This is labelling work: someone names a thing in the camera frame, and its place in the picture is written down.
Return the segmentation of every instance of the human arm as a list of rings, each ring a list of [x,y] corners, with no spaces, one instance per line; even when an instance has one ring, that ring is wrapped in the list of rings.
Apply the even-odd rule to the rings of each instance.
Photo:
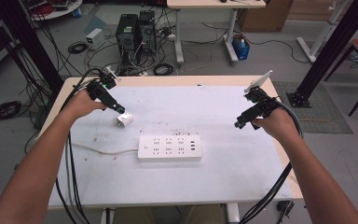
[[[337,181],[313,155],[296,131],[292,118],[282,109],[275,109],[266,119],[253,124],[263,127],[285,150],[312,223],[358,223],[358,211]]]
[[[77,119],[104,108],[86,90],[73,96],[7,183],[0,197],[0,223],[43,223],[69,130]]]

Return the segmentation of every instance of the power outlet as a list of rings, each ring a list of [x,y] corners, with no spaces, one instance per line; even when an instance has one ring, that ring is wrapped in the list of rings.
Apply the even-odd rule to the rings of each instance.
[[[199,161],[202,157],[199,135],[141,136],[140,161]]]

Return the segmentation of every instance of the black metal frame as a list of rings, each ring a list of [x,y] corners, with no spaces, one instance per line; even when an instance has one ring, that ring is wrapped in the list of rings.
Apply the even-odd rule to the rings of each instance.
[[[354,0],[345,16],[331,35],[315,63],[294,93],[288,93],[292,107],[303,107],[315,90],[324,74],[333,64],[338,54],[345,48],[358,29],[358,0]]]

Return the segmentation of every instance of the floor mat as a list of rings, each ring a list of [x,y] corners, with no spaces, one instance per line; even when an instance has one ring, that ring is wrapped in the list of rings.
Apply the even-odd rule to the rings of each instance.
[[[285,105],[289,105],[287,92],[295,92],[299,82],[272,82]],[[326,89],[319,84],[310,97],[312,108],[292,108],[300,120],[304,133],[353,133],[331,100]]]

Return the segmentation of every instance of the human hand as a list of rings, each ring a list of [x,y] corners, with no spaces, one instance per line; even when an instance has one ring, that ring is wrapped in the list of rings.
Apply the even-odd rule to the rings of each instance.
[[[252,123],[255,126],[262,127],[266,133],[278,141],[292,136],[291,134],[298,135],[292,117],[281,107],[273,110],[267,118],[254,119]]]
[[[62,113],[66,113],[74,119],[79,119],[95,109],[106,108],[106,105],[92,101],[87,90],[81,90],[71,98]]]

